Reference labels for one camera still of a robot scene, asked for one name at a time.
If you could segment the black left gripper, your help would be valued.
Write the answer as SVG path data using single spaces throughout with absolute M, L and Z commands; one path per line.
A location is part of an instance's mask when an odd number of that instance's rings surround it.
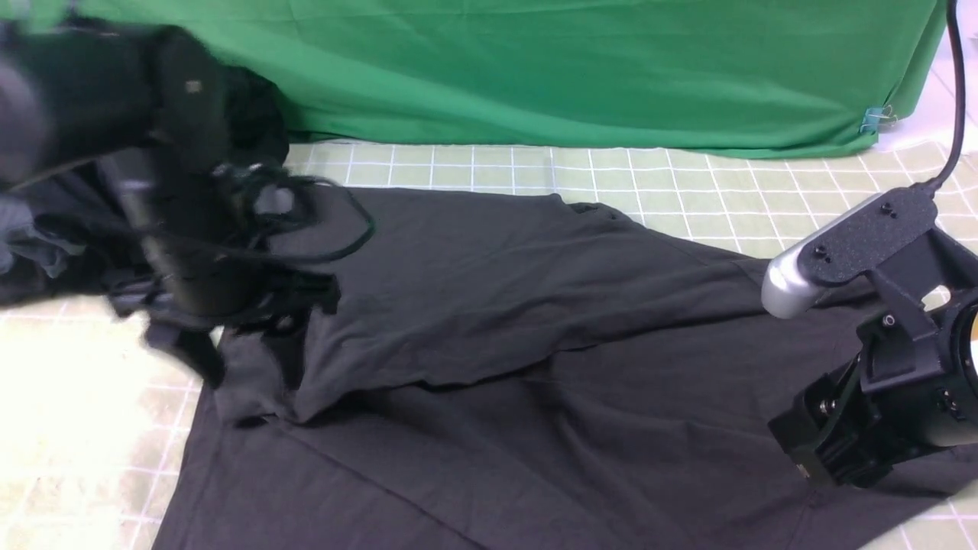
M 340 289 L 331 274 L 282 267 L 215 268 L 196 275 L 126 273 L 112 282 L 111 306 L 125 318 L 149 317 L 144 342 L 217 389 L 226 366 L 211 338 L 218 327 L 275 328 L 311 309 L 335 313 Z

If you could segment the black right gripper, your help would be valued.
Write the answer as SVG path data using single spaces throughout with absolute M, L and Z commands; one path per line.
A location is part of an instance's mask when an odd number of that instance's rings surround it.
M 885 308 L 858 328 L 858 354 L 768 424 L 812 484 L 867 488 L 976 443 L 976 255 L 933 229 L 867 279 Z

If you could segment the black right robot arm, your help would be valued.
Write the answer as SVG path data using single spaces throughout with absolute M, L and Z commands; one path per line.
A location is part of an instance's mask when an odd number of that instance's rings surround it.
M 873 487 L 976 442 L 976 255 L 933 228 L 867 279 L 884 309 L 857 328 L 860 350 L 768 422 L 811 484 Z

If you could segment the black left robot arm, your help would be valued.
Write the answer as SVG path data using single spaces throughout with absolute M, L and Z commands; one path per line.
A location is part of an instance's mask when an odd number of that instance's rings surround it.
M 235 195 L 224 97 L 219 63 L 184 28 L 2 22 L 3 190 L 97 163 L 125 221 L 91 224 L 137 239 L 151 266 L 108 301 L 122 318 L 146 313 L 144 342 L 211 387 L 226 373 L 214 328 L 284 338 L 340 297 L 333 275 L 268 253 Z

